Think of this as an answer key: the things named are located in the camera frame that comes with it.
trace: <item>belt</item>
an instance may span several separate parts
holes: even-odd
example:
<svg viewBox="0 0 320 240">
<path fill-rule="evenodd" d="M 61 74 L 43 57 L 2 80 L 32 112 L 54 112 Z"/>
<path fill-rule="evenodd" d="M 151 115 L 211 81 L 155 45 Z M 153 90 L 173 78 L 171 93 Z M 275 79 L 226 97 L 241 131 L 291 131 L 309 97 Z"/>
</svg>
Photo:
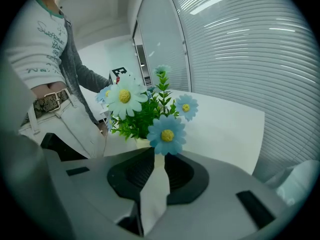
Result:
<svg viewBox="0 0 320 240">
<path fill-rule="evenodd" d="M 69 99 L 66 89 L 59 92 L 52 92 L 45 95 L 43 98 L 37 98 L 33 102 L 34 114 L 36 118 L 42 117 L 46 113 L 54 112 L 60 109 L 61 103 Z M 30 119 L 28 113 L 26 114 L 21 126 L 29 123 Z"/>
</svg>

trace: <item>horizontal blinds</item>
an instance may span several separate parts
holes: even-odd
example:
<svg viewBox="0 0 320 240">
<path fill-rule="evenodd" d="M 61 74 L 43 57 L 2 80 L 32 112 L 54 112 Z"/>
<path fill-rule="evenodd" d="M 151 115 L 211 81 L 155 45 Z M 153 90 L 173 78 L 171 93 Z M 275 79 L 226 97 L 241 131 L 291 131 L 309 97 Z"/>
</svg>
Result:
<svg viewBox="0 0 320 240">
<path fill-rule="evenodd" d="M 303 16 L 290 0 L 221 0 L 192 14 L 208 1 L 174 0 L 192 91 L 265 112 L 257 178 L 319 159 L 319 47 Z"/>
<path fill-rule="evenodd" d="M 159 83 L 153 69 L 168 65 L 170 89 L 188 91 L 185 52 L 174 13 L 169 0 L 143 0 L 138 23 L 153 84 Z"/>
</svg>

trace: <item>belt buckle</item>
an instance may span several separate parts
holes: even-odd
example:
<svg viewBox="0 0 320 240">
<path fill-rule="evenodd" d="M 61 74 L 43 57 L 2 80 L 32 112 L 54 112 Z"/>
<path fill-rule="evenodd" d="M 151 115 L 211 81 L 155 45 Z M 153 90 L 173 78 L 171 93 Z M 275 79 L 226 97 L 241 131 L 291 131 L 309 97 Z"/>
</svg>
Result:
<svg viewBox="0 0 320 240">
<path fill-rule="evenodd" d="M 61 105 L 61 103 L 60 103 L 61 99 L 58 98 L 58 94 L 56 92 L 52 92 L 52 93 L 48 93 L 48 94 L 44 95 L 44 97 L 47 97 L 47 96 L 50 96 L 50 95 L 54 95 L 55 96 L 55 101 L 56 101 L 58 107 L 53 109 L 53 110 L 48 111 L 48 113 L 51 113 L 51 112 L 56 111 L 56 110 L 59 110 L 60 107 L 61 107 L 60 106 Z"/>
</svg>

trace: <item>ceiling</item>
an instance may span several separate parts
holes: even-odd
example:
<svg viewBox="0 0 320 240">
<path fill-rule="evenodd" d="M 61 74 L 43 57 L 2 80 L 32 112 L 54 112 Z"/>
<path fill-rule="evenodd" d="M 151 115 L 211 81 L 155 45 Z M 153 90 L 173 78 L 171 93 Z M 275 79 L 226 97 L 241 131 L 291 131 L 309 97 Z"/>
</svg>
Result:
<svg viewBox="0 0 320 240">
<path fill-rule="evenodd" d="M 130 33 L 128 0 L 59 0 L 59 6 L 72 22 L 78 49 Z"/>
</svg>

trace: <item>white daisy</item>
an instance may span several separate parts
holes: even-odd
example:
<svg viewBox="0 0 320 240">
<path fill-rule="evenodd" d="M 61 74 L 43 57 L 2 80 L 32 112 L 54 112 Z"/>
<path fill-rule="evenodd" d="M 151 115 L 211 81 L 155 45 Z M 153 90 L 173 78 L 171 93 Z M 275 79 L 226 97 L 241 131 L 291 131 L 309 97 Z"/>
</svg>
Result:
<svg viewBox="0 0 320 240">
<path fill-rule="evenodd" d="M 124 120 L 126 115 L 134 117 L 134 111 L 140 112 L 144 103 L 148 100 L 147 95 L 142 94 L 145 88 L 138 85 L 135 78 L 129 74 L 122 74 L 118 84 L 111 87 L 108 94 L 109 110 L 113 111 L 113 116 Z"/>
</svg>

